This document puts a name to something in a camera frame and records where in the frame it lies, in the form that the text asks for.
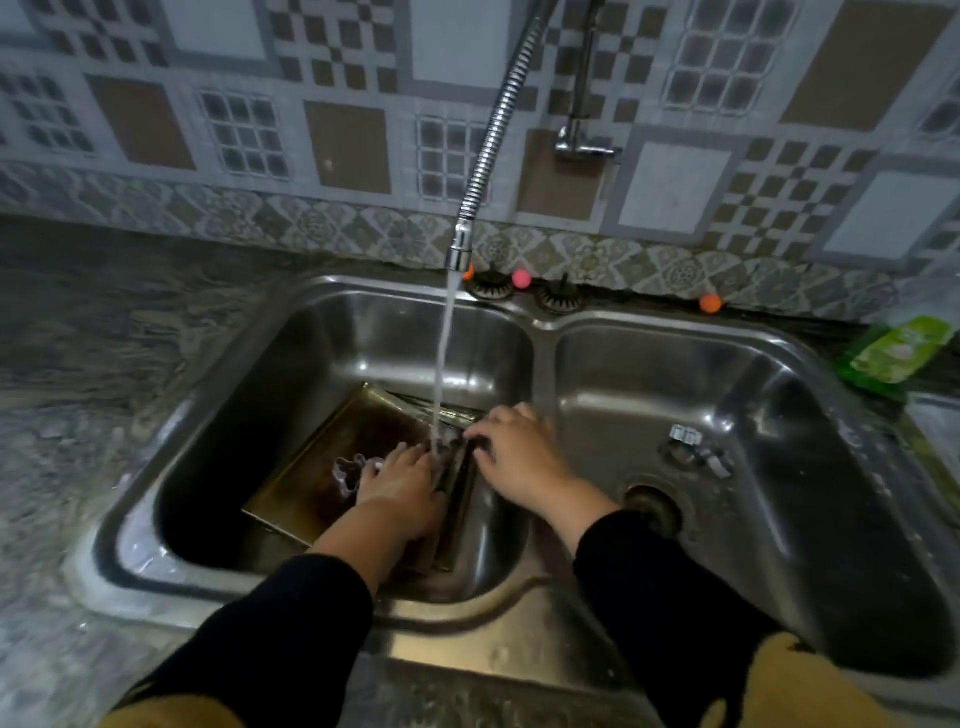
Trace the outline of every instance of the pipe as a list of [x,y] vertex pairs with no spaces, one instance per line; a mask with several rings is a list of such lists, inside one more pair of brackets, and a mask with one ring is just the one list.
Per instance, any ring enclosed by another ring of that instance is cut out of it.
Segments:
[[514,116],[516,99],[526,83],[530,61],[556,7],[557,0],[538,1],[523,30],[510,65],[507,66],[503,86],[500,87],[500,93],[493,105],[490,124],[487,125],[487,135],[473,165],[473,171],[470,173],[464,200],[460,203],[460,212],[457,214],[457,222],[453,228],[453,241],[446,251],[444,267],[448,271],[464,273],[470,267],[470,260],[473,258],[473,223],[476,221],[477,211],[483,202],[487,185],[490,184],[493,166],[496,164],[496,157],[503,144],[503,137],[506,136],[507,127]]

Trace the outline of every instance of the stainless steel sink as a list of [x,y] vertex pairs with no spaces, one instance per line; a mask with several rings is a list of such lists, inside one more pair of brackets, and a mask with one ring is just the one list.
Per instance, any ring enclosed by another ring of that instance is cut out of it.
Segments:
[[[192,627],[297,553],[242,504],[358,382],[430,396],[437,280],[337,275],[278,291],[89,521],[66,566],[81,601]],[[651,518],[668,513],[693,558],[852,679],[902,709],[960,716],[955,537],[926,507],[920,475],[803,346],[627,307],[555,319],[531,297],[462,294],[445,399],[532,400],[557,418],[579,474],[653,503]],[[700,433],[726,471],[677,452],[674,425]],[[470,498],[453,570],[388,585],[368,649],[632,690],[549,530],[482,482]]]

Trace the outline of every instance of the baking tray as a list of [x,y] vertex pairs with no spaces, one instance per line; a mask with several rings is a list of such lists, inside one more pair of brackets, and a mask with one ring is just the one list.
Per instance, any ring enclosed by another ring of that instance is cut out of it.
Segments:
[[[430,442],[432,402],[398,397],[369,383],[359,386],[278,468],[243,507],[244,513],[273,530],[312,546],[356,502],[364,462],[386,457],[397,445]],[[440,533],[409,549],[401,561],[425,573],[452,569],[474,472],[471,444],[463,431],[483,413],[445,405],[441,411],[444,446],[434,469],[434,487],[447,494]]]

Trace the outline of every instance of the decorative border tile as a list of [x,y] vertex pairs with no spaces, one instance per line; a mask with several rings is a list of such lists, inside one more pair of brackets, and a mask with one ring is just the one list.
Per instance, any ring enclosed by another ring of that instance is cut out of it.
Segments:
[[[453,229],[452,218],[424,212],[4,161],[0,212],[434,269],[443,266]],[[960,258],[960,220],[948,221],[931,247],[940,259]],[[479,270],[523,267],[539,278],[567,274],[577,283],[691,300],[717,293],[735,307],[847,321],[876,315],[921,272],[895,277],[491,222],[477,224],[474,251]]]

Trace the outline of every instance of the running water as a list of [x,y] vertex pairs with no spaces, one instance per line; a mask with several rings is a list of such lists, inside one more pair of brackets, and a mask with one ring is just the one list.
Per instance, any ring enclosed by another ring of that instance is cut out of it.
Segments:
[[433,380],[433,427],[430,437],[433,441],[433,450],[440,451],[440,404],[444,399],[444,366],[446,365],[446,346],[450,341],[450,326],[453,323],[453,305],[457,301],[457,290],[460,288],[460,273],[446,272],[446,308],[444,309],[444,327],[440,330],[440,346],[437,348],[437,373]]

